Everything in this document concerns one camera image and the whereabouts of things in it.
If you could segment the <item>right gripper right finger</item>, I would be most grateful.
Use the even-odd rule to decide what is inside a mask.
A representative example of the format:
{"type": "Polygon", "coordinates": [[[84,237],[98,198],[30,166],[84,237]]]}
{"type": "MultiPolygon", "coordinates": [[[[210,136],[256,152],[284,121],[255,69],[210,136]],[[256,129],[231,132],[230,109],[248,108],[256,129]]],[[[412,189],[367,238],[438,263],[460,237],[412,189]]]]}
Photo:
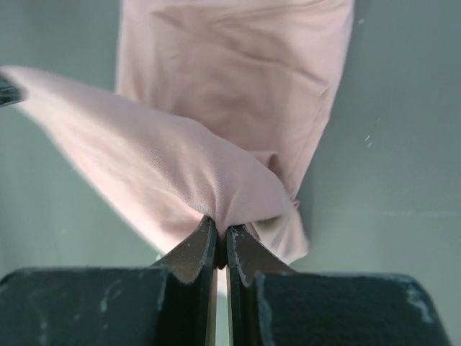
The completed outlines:
{"type": "Polygon", "coordinates": [[[448,345],[429,294],[396,274],[293,270],[245,226],[226,233],[232,345],[448,345]]]}

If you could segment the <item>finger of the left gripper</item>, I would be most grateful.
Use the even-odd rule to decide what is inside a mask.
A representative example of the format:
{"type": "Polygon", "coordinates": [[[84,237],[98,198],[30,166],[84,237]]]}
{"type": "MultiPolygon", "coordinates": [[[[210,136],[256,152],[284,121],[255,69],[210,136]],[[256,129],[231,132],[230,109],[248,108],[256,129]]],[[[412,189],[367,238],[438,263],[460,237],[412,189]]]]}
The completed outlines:
{"type": "Polygon", "coordinates": [[[22,88],[3,74],[0,75],[0,107],[15,105],[23,99],[22,88]]]}

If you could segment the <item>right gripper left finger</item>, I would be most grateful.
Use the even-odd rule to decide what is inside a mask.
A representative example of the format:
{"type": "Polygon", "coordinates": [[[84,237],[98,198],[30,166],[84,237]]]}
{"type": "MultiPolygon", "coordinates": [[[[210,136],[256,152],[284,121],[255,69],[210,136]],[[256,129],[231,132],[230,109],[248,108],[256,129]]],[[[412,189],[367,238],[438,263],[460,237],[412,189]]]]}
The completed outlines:
{"type": "Polygon", "coordinates": [[[3,345],[214,345],[211,218],[147,267],[30,267],[1,280],[3,345]]]}

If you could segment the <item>pink t shirt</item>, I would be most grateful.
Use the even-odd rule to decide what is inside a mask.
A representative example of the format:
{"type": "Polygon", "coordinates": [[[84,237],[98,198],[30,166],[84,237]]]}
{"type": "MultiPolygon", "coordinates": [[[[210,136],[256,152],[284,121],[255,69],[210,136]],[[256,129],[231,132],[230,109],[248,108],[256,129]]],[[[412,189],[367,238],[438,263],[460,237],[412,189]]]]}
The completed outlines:
{"type": "Polygon", "coordinates": [[[353,1],[123,1],[108,92],[25,66],[18,107],[149,243],[199,223],[308,252],[297,193],[331,114],[353,1]]]}

